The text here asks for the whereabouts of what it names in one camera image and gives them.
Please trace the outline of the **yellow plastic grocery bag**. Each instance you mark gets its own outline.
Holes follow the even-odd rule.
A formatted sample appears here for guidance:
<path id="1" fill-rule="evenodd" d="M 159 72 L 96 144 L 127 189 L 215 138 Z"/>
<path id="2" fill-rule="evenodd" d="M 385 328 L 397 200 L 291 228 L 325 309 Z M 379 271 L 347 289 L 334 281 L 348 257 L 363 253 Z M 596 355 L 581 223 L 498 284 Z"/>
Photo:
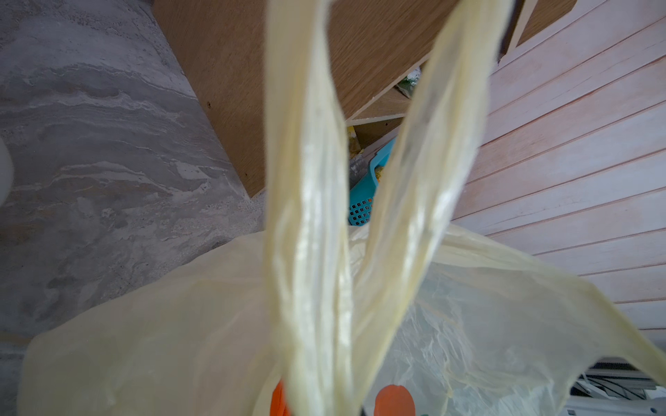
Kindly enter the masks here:
<path id="1" fill-rule="evenodd" d="M 267 6 L 265 230 L 37 336 L 19 414 L 263 414 L 282 385 L 295 415 L 357 415 L 396 380 L 428 414 L 555 415 L 604 357 L 664 384 L 593 284 L 452 224 L 512 3 L 456 5 L 357 228 L 330 9 Z"/>

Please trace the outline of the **orange toy pumpkin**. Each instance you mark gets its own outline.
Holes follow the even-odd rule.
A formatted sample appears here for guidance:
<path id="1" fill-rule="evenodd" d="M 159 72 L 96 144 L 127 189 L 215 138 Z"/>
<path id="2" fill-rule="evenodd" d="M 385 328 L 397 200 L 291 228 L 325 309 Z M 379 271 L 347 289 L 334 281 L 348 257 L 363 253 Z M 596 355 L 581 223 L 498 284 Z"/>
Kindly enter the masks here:
<path id="1" fill-rule="evenodd" d="M 416 405 L 407 388 L 398 385 L 388 385 L 376 395 L 373 415 L 415 416 Z"/>

